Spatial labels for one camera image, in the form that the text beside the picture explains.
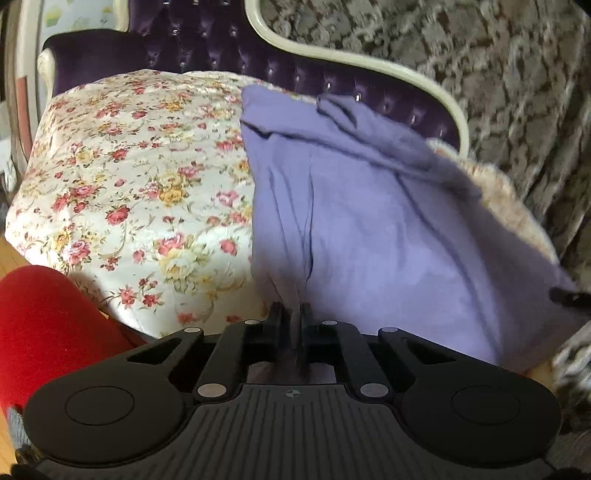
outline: ribbed black surface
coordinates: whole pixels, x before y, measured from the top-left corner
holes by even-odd
[[[358,402],[341,385],[246,385],[234,400],[199,407],[180,435],[147,458],[108,469],[45,460],[40,470],[56,480],[537,480],[550,474],[541,460],[506,469],[442,460],[413,442],[388,407]]]

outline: bed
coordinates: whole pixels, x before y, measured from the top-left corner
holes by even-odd
[[[406,123],[557,262],[507,177],[467,159],[462,109],[426,77],[281,38],[258,0],[116,0],[115,13],[117,30],[44,46],[38,66],[52,95],[6,238],[120,322],[160,337],[265,315],[250,276],[254,184],[238,122],[241,87],[253,82],[302,101],[351,95]]]

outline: floral bedspread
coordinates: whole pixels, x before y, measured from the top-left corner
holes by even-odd
[[[193,325],[219,333],[265,316],[250,274],[254,182],[239,125],[241,88],[254,82],[141,70],[58,95],[11,205],[7,240],[154,337]],[[555,260],[500,171],[449,155],[507,228]]]

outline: circular pad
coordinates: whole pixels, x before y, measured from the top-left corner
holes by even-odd
[[[183,412],[182,396],[158,369],[106,361],[41,387],[24,423],[44,456],[98,466],[157,449],[177,431]]]
[[[561,412],[529,378],[479,361],[426,366],[404,394],[411,437],[438,456],[471,466],[516,465],[546,453]]]
[[[481,425],[500,425],[519,414],[519,400],[513,394],[488,385],[460,390],[452,406],[463,419]]]
[[[117,387],[90,387],[73,394],[66,413],[82,425],[108,425],[124,419],[134,407],[133,396]]]

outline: wooden floor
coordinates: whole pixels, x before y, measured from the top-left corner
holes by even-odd
[[[27,261],[4,240],[3,235],[0,235],[0,279],[15,268],[26,264]],[[8,436],[6,420],[0,415],[0,473],[8,473],[13,463],[14,450]]]

